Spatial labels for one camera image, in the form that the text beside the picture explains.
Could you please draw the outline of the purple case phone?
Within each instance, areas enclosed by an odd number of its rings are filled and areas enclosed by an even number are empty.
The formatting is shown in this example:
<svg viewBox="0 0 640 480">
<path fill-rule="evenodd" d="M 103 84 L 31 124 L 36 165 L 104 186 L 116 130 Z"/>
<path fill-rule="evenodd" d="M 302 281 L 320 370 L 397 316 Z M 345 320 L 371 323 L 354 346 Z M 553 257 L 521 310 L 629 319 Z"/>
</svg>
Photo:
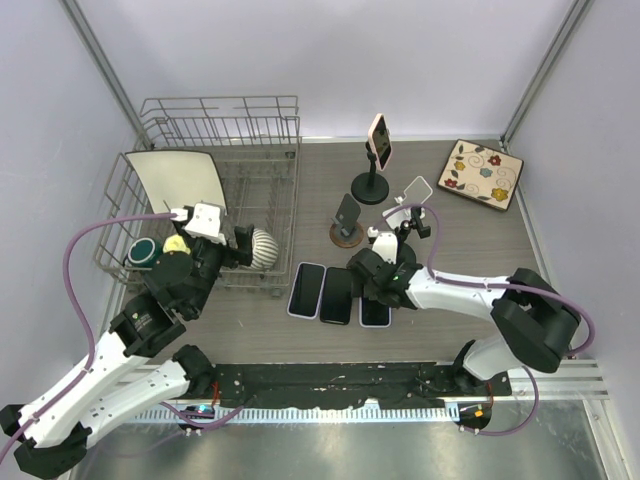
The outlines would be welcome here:
<svg viewBox="0 0 640 480">
<path fill-rule="evenodd" d="M 387 328 L 391 322 L 391 309 L 388 306 L 364 297 L 360 299 L 359 324 L 363 328 Z"/>
</svg>

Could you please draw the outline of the black case phone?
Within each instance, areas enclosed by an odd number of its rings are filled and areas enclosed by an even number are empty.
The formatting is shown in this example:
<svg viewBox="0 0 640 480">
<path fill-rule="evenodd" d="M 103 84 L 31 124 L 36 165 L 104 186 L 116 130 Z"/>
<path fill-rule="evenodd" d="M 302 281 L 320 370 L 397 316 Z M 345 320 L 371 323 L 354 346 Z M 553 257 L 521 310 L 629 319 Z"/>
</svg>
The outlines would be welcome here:
<svg viewBox="0 0 640 480">
<path fill-rule="evenodd" d="M 352 302 L 351 272 L 344 268 L 329 267 L 320 301 L 320 320 L 328 324 L 348 325 Z"/>
</svg>

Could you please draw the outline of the lavender case phone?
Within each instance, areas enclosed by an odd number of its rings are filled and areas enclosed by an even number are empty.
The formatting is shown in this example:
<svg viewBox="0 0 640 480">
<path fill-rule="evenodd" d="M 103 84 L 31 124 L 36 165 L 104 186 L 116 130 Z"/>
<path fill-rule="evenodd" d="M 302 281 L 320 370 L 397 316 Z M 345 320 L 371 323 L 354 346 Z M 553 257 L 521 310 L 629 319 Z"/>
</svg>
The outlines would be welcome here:
<svg viewBox="0 0 640 480">
<path fill-rule="evenodd" d="M 326 267 L 300 262 L 287 305 L 287 314 L 294 318 L 315 319 L 320 308 Z"/>
</svg>

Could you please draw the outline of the black tall phone stand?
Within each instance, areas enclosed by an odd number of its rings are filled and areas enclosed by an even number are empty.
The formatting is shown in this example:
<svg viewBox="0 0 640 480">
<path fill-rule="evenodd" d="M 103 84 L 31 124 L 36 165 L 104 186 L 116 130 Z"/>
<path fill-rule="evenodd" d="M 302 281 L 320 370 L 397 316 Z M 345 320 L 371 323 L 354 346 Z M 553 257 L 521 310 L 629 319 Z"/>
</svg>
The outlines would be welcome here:
<svg viewBox="0 0 640 480">
<path fill-rule="evenodd" d="M 389 184 L 387 180 L 377 172 L 376 156 L 371 146 L 366 143 L 369 170 L 359 174 L 351 183 L 351 195 L 356 201 L 364 205 L 377 205 L 387 199 Z"/>
</svg>

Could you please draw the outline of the grey wire dish rack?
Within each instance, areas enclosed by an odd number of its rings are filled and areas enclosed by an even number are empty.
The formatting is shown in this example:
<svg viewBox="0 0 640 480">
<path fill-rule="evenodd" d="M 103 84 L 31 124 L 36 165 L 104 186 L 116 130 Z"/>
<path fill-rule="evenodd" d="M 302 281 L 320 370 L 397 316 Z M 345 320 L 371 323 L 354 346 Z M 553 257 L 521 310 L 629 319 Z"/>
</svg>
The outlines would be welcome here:
<svg viewBox="0 0 640 480">
<path fill-rule="evenodd" d="M 224 233 L 233 240 L 234 226 L 253 224 L 269 233 L 279 247 L 273 266 L 222 270 L 216 287 L 261 291 L 281 297 L 290 283 L 300 157 L 299 97 L 249 95 L 217 97 L 151 97 L 143 101 L 144 134 L 133 147 L 145 150 L 190 150 L 211 154 L 226 195 Z M 124 153 L 114 160 L 104 188 L 107 217 L 152 213 L 150 196 Z M 136 292 L 145 269 L 132 266 L 126 253 L 138 237 L 164 240 L 176 233 L 168 220 L 115 224 L 99 231 L 96 265 Z"/>
</svg>

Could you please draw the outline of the pink case phone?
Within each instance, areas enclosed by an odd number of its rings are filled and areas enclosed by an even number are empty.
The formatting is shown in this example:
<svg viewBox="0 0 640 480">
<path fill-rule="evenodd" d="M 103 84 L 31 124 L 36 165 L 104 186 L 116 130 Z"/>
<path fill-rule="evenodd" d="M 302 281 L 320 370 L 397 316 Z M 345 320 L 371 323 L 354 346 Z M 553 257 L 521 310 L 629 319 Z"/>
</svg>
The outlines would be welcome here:
<svg viewBox="0 0 640 480">
<path fill-rule="evenodd" d="M 378 113 L 368 131 L 367 141 L 371 153 L 375 156 L 377 169 L 384 171 L 392 156 L 390 132 L 383 113 Z"/>
</svg>

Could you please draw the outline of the black round phone stand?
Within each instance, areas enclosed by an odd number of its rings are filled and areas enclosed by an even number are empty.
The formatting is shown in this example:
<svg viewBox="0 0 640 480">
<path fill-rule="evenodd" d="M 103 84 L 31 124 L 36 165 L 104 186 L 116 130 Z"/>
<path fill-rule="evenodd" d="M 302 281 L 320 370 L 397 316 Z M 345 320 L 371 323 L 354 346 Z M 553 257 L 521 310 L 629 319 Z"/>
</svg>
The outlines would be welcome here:
<svg viewBox="0 0 640 480">
<path fill-rule="evenodd" d="M 431 236 L 431 227 L 424 225 L 422 221 L 423 208 L 421 206 L 412 207 L 408 220 L 403 220 L 399 227 L 394 230 L 398 241 L 396 261 L 402 263 L 416 263 L 416 254 L 413 248 L 406 244 L 412 231 L 415 231 L 420 239 Z"/>
</svg>

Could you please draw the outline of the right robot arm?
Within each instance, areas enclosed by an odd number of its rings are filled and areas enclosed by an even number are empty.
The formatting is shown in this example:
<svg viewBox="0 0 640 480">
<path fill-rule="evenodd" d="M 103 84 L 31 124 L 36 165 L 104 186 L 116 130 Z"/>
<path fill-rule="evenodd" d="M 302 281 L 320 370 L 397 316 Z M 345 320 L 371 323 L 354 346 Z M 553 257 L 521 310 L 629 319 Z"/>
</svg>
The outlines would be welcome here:
<svg viewBox="0 0 640 480">
<path fill-rule="evenodd" d="M 556 372 L 581 322 L 576 305 L 526 268 L 510 276 L 454 275 L 420 263 L 390 263 L 365 248 L 347 269 L 363 297 L 387 307 L 446 310 L 495 325 L 496 335 L 467 342 L 454 360 L 450 382 L 465 395 L 513 368 Z"/>
</svg>

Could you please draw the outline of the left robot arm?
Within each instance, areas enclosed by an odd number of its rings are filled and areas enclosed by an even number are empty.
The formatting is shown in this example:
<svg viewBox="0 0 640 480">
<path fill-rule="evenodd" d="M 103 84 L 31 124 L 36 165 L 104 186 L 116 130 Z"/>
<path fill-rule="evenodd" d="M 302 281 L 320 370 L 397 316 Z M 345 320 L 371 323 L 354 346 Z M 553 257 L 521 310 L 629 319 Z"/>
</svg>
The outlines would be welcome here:
<svg viewBox="0 0 640 480">
<path fill-rule="evenodd" d="M 253 260 L 253 227 L 234 230 L 236 244 L 179 234 L 183 251 L 161 254 L 144 272 L 144 290 L 111 321 L 93 349 L 49 391 L 24 405 L 1 410 L 1 427 L 16 441 L 14 457 L 24 473 L 55 479 L 72 469 L 100 438 L 129 417 L 174 397 L 205 397 L 215 368 L 186 345 L 146 377 L 124 387 L 118 381 L 145 365 L 197 319 L 222 268 Z"/>
</svg>

